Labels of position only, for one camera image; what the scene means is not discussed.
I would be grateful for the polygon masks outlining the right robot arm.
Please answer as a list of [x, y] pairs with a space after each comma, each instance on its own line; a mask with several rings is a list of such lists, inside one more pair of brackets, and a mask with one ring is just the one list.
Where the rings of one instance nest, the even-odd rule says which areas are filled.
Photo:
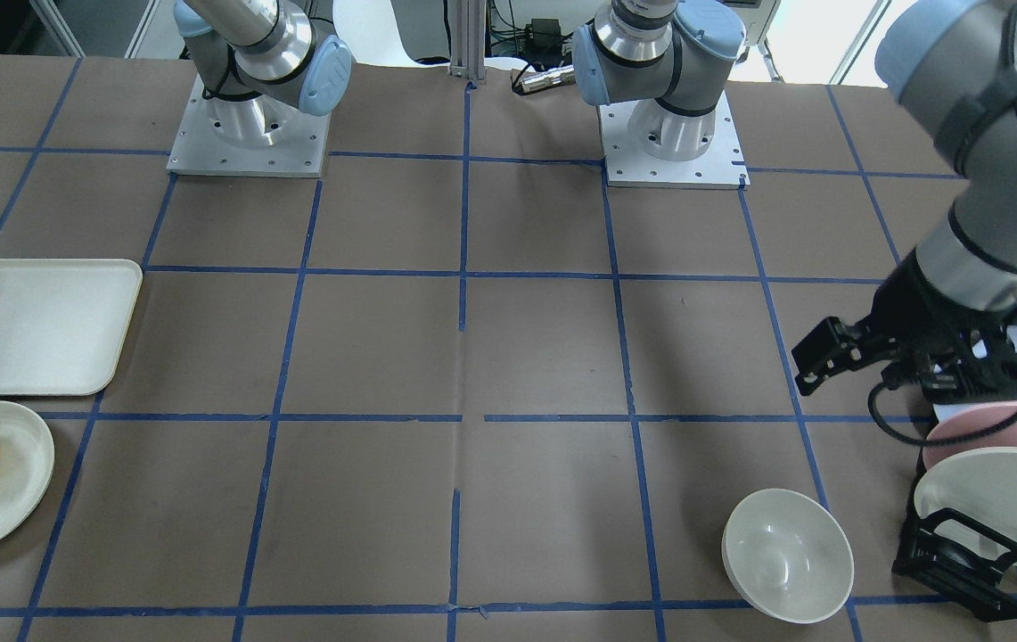
[[[92, 62], [0, 56], [0, 236], [19, 231], [22, 192], [44, 196], [24, 239], [76, 235], [112, 248], [132, 200], [166, 206], [176, 176], [316, 180], [330, 113], [349, 83], [349, 46], [288, 1], [179, 1], [197, 66], [168, 167], [161, 150], [54, 141]], [[88, 397], [116, 374], [146, 274], [181, 295], [143, 325], [143, 363], [113, 394], [114, 415], [263, 417], [279, 406], [304, 264], [155, 267], [131, 259], [0, 259], [0, 397]]]

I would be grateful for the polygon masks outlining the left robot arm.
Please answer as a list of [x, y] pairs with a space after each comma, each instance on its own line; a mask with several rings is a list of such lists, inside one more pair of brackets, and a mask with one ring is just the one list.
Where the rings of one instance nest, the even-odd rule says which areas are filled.
[[[572, 37], [607, 166], [630, 180], [692, 169], [718, 141], [743, 21], [718, 1], [611, 1]], [[868, 395], [932, 405], [1017, 399], [1017, 1], [919, 1], [884, 33], [876, 73], [967, 186], [879, 285], [870, 313], [819, 322], [792, 349], [800, 394], [884, 363]]]

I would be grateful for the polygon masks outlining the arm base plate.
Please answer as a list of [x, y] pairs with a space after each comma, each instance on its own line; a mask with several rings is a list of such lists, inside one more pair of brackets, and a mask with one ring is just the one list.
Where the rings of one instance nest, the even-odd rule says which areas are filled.
[[699, 117], [668, 112], [653, 99], [597, 112], [610, 186], [737, 190], [751, 184], [726, 94]]
[[330, 115], [314, 117], [267, 96], [249, 101], [207, 99], [201, 78], [171, 144], [171, 174], [200, 177], [322, 176]]

